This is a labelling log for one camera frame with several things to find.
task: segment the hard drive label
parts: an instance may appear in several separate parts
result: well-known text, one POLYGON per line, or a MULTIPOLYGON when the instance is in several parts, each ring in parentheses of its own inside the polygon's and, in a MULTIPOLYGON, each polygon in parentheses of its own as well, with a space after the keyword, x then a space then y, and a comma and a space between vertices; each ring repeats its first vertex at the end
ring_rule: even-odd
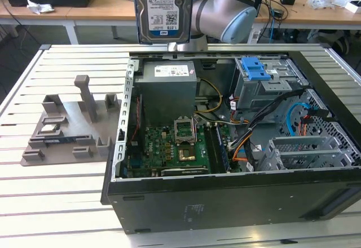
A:
POLYGON ((179 30, 176 0, 148 0, 148 25, 155 36, 173 36, 179 30))

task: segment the blue cable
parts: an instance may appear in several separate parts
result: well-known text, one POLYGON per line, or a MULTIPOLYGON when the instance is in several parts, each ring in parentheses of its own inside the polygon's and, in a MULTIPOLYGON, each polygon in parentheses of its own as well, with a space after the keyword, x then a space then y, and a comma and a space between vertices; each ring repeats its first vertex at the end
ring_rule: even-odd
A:
POLYGON ((306 109, 311 108, 311 105, 307 104, 307 103, 295 103, 289 108, 287 115, 286 115, 286 123, 287 123, 287 128, 288 128, 291 136, 295 136, 295 133, 292 130, 292 125, 291 125, 291 113, 292 113, 292 110, 298 105, 301 105, 301 106, 305 107, 306 109))
POLYGON ((270 35, 270 41, 269 41, 269 43, 271 43, 271 41, 272 41, 272 36, 273 36, 273 29, 274 29, 274 25, 275 25, 275 12, 273 11, 273 10, 271 10, 271 12, 272 12, 272 24, 271 24, 271 35, 270 35))

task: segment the white label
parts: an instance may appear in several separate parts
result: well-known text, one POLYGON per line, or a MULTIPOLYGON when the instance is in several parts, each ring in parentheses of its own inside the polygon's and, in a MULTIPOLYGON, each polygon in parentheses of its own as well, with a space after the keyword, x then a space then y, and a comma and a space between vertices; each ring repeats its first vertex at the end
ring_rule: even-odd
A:
POLYGON ((235 101, 231 101, 231 110, 236 110, 236 102, 235 101))
POLYGON ((177 77, 177 76, 189 76, 187 65, 167 65, 167 66, 155 66, 155 77, 177 77))
POLYGON ((45 143, 59 143, 59 140, 45 140, 45 143))
POLYGON ((167 30, 179 29, 179 8, 175 0, 148 0, 148 24, 150 31, 160 31, 168 36, 167 30))
POLYGON ((255 148, 252 151, 253 152, 262 151, 262 146, 261 145, 255 145, 255 148))
POLYGON ((266 72, 268 74, 277 74, 277 70, 275 70, 275 69, 266 69, 266 72))
POLYGON ((247 162, 247 165, 246 165, 246 167, 247 167, 247 169, 248 169, 248 171, 249 172, 253 172, 253 166, 249 163, 249 162, 247 162))

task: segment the power supply label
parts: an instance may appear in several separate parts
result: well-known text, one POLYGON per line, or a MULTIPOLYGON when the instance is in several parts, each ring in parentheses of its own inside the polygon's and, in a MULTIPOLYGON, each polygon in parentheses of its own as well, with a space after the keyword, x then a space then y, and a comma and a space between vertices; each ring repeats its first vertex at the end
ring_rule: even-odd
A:
POLYGON ((164 65, 154 67, 155 77, 189 76, 187 65, 164 65))
POLYGON ((155 36, 173 36, 179 30, 177 0, 148 0, 148 25, 155 36))

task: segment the hard drive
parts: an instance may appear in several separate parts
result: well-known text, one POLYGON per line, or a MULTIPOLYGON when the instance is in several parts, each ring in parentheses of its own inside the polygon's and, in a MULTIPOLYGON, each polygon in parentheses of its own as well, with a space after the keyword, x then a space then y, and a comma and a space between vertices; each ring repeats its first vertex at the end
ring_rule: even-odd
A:
POLYGON ((139 43, 187 43, 193 0, 134 0, 139 43))

